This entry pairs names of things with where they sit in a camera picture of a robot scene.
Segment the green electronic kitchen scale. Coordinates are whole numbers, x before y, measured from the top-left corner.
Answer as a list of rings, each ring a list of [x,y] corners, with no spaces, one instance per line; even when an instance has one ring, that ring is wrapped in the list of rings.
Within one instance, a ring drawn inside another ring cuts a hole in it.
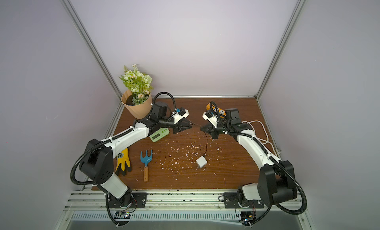
[[[151,141],[153,143],[155,143],[155,142],[163,139],[164,137],[166,137],[169,134],[170,134],[170,131],[168,128],[160,128],[158,131],[156,131],[152,135],[150,135],[149,138],[151,139]]]

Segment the white USB charger adapter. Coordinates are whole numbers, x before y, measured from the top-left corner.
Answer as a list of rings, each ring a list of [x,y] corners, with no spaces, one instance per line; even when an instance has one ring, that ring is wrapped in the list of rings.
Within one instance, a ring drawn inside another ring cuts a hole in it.
[[[200,158],[196,160],[196,164],[199,168],[203,168],[207,163],[208,161],[206,160],[204,156],[201,156]]]

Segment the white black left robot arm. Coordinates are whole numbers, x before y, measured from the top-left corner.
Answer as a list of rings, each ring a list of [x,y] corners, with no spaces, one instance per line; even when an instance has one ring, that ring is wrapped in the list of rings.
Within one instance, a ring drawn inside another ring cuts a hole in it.
[[[189,111],[183,107],[177,108],[175,98],[168,92],[158,95],[170,96],[173,103],[171,115],[166,116],[168,105],[152,100],[149,113],[135,120],[133,125],[119,134],[101,141],[96,139],[88,143],[88,149],[74,163],[70,180],[75,185],[94,185],[118,201],[129,201],[132,198],[131,189],[115,174],[113,160],[134,143],[143,140],[160,128],[169,128],[173,133],[179,133],[192,128],[187,120]]]

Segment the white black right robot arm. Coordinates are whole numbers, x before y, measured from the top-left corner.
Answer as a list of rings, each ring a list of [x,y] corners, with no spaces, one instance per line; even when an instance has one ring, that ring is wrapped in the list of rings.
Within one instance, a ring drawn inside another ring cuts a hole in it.
[[[215,102],[211,101],[209,106],[210,109],[202,115],[209,124],[200,130],[211,135],[214,140],[220,134],[229,135],[247,151],[260,170],[257,192],[264,205],[274,205],[291,215],[304,213],[307,197],[295,178],[293,165],[274,155],[261,142],[253,127],[242,122],[238,109],[226,109],[222,115]]]

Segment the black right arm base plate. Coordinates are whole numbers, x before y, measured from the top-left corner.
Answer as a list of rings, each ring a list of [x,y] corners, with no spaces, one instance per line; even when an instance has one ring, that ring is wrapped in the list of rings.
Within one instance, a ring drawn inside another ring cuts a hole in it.
[[[238,192],[225,192],[218,197],[218,200],[224,203],[226,209],[265,208],[265,205],[261,200],[247,200]]]

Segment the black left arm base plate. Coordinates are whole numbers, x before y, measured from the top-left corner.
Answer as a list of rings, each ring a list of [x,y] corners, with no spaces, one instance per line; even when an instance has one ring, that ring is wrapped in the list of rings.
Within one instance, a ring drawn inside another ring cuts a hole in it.
[[[132,192],[130,195],[126,195],[121,199],[117,199],[111,194],[106,195],[106,200],[109,208],[145,208],[147,201],[146,192]]]

